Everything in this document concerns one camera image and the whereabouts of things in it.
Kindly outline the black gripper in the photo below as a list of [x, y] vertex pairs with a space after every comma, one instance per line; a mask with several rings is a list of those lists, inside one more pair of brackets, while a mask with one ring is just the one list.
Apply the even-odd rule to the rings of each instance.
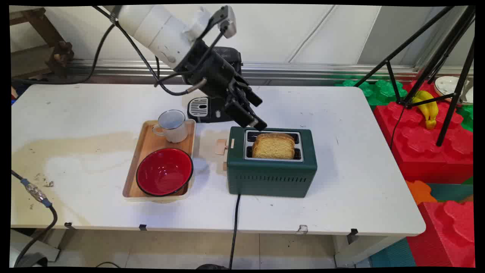
[[176, 73], [186, 72], [183, 80], [188, 85], [195, 85], [206, 79], [201, 91], [209, 97], [225, 98], [224, 112], [241, 127], [253, 127], [263, 131], [267, 123], [251, 109], [258, 107], [262, 99], [253, 92], [248, 82], [241, 75], [241, 53], [235, 48], [213, 47], [202, 64], [196, 68], [209, 46], [204, 41], [196, 41], [187, 55], [175, 67]]

